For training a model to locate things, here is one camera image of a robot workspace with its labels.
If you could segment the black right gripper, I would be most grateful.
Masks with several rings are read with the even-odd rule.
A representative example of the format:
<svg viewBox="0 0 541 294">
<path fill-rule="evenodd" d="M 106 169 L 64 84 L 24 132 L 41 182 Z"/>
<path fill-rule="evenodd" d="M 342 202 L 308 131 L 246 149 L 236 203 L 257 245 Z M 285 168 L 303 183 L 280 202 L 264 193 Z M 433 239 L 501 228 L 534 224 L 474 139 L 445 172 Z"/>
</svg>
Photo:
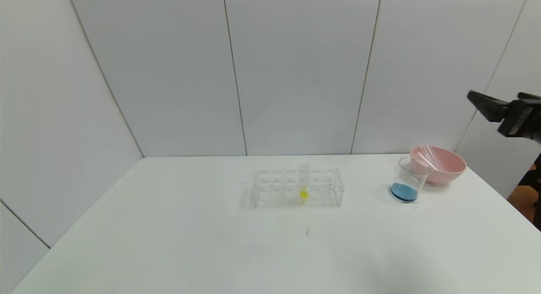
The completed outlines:
<svg viewBox="0 0 541 294">
<path fill-rule="evenodd" d="M 487 121 L 503 122 L 498 133 L 505 137 L 520 137 L 541 143 L 541 96 L 519 92 L 511 103 L 473 90 L 468 100 Z"/>
</svg>

